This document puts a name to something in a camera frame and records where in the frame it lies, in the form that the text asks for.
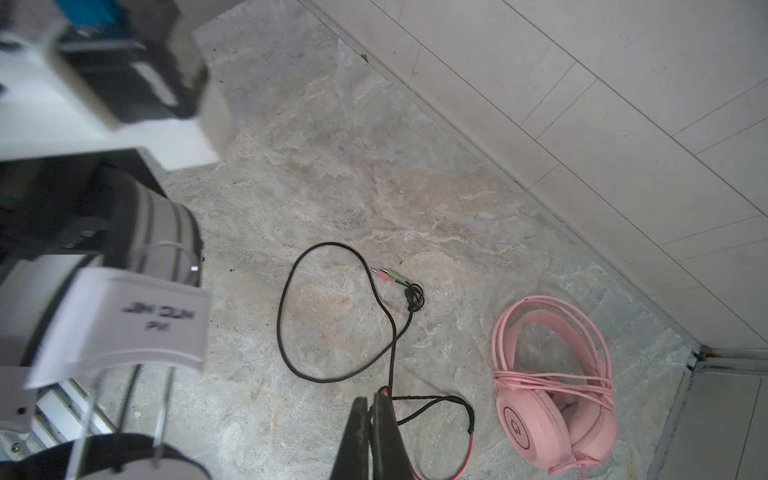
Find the pink cable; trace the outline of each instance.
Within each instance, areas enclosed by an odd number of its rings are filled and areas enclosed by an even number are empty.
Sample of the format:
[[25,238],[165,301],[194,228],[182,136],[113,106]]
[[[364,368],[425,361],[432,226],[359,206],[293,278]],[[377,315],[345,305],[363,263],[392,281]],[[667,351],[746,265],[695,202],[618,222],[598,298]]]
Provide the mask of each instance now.
[[[550,306],[551,308],[560,311],[561,313],[566,315],[568,318],[570,318],[579,327],[579,330],[583,334],[583,337],[587,340],[589,353],[591,355],[591,358],[595,366],[597,367],[596,370],[598,371],[598,373],[603,373],[603,372],[600,372],[601,361],[600,361],[600,357],[598,356],[598,349],[595,346],[594,341],[592,340],[592,336],[589,334],[589,332],[587,331],[587,328],[584,326],[584,323],[589,325],[591,330],[594,332],[595,336],[598,338],[598,342],[600,343],[600,347],[603,351],[603,356],[605,358],[604,376],[570,375],[567,373],[515,372],[513,370],[509,370],[507,366],[507,361],[504,355],[504,343],[503,343],[502,333],[505,330],[507,321],[509,320],[509,317],[512,314],[512,312],[514,312],[519,306],[528,305],[531,303]],[[579,317],[581,317],[584,320],[584,322],[579,320],[576,317],[576,315],[574,315],[574,313],[576,313]],[[493,366],[495,370],[495,384],[496,384],[497,391],[500,386],[509,386],[509,387],[512,387],[513,389],[562,392],[562,393],[568,393],[571,395],[584,397],[586,399],[591,400],[592,402],[597,403],[599,406],[611,411],[613,411],[614,409],[614,400],[613,400],[614,384],[613,384],[613,381],[611,380],[611,377],[613,376],[613,371],[611,368],[611,356],[608,353],[608,347],[605,343],[605,339],[600,334],[600,331],[592,322],[592,320],[590,320],[588,316],[586,316],[578,308],[576,308],[575,306],[571,305],[568,302],[565,302],[558,298],[554,298],[553,296],[532,295],[532,296],[526,296],[524,299],[514,303],[512,306],[510,306],[504,311],[504,313],[498,318],[498,321],[494,326],[493,336],[491,341],[491,355],[493,358]],[[580,384],[580,385],[571,385],[571,384],[559,382],[557,380],[549,378],[549,377],[555,377],[555,376],[567,378],[567,379],[583,380],[586,383]],[[568,470],[569,468],[581,467],[581,478],[585,478],[587,474],[587,467],[589,465],[601,465],[601,463],[598,460],[592,457],[589,457],[587,455],[584,455],[583,453],[580,453],[580,452],[577,452],[574,455],[574,458],[575,460],[572,462],[566,462],[562,465],[556,465],[555,467],[549,468],[548,474],[550,476],[557,475],[559,473],[564,472],[565,470]]]

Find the red cable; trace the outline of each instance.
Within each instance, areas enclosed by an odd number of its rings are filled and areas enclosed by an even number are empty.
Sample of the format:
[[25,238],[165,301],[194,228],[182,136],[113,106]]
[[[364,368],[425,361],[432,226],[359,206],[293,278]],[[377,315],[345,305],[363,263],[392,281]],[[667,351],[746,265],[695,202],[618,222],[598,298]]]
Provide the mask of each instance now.
[[[382,387],[379,390],[379,392],[380,393],[386,393],[386,395],[389,395],[389,389],[387,389],[386,387]],[[392,404],[392,415],[394,415],[395,416],[395,420],[397,420],[397,415],[395,414],[395,404],[394,403]],[[458,478],[458,476],[461,475],[462,472],[464,471],[464,467],[467,466],[467,463],[469,462],[469,456],[472,453],[472,436],[473,436],[473,434],[470,433],[469,434],[469,447],[467,448],[467,456],[464,457],[464,463],[462,463],[462,466],[458,468],[458,470],[456,471],[455,474],[453,474],[453,476],[451,476],[450,478],[447,478],[446,480],[456,480]],[[413,468],[413,464],[411,464],[411,472],[413,472],[413,476],[416,477],[416,480],[422,480],[422,478],[419,477],[419,474],[416,473],[415,468]]]
[[[467,466],[467,462],[469,462],[469,455],[472,453],[472,434],[469,434],[469,448],[467,449],[467,456],[464,457],[464,463],[462,463],[462,466],[456,471],[455,474],[451,478],[448,478],[447,480],[456,480],[459,475],[462,474],[464,471],[464,467]],[[422,480],[421,477],[419,477],[419,474],[416,473],[416,470],[413,468],[413,465],[411,465],[411,472],[413,472],[413,476],[416,477],[416,480]]]

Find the audio jack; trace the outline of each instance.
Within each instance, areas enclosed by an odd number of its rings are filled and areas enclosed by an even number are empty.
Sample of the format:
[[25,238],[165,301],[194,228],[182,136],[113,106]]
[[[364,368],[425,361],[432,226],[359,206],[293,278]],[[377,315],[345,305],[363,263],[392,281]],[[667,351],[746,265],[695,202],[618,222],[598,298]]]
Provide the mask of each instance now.
[[394,270],[379,268],[378,270],[369,268],[378,278],[387,282],[395,282],[406,288],[406,299],[408,300],[408,311],[418,312],[424,306],[424,290],[417,283],[411,283],[410,280],[400,275]]

